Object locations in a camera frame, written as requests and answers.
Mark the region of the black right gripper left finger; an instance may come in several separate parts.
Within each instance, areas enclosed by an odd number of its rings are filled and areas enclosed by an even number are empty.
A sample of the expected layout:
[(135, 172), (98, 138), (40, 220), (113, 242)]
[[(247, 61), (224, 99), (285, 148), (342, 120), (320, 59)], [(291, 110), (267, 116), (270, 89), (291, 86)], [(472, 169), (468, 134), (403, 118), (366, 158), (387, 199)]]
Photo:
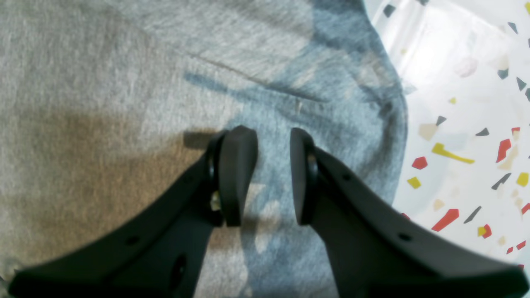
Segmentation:
[(240, 226), (257, 133), (214, 135), (204, 155), (151, 206), (102, 239), (18, 272), (14, 298), (191, 298), (212, 230)]

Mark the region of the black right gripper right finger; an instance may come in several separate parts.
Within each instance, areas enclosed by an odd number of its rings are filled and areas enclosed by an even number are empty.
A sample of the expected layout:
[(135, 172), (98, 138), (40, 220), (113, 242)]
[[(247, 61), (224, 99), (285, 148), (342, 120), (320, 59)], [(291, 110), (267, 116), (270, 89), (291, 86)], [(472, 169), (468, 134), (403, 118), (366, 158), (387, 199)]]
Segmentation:
[(341, 298), (522, 298), (523, 270), (428, 232), (379, 198), (340, 160), (290, 131), (299, 225), (323, 241)]

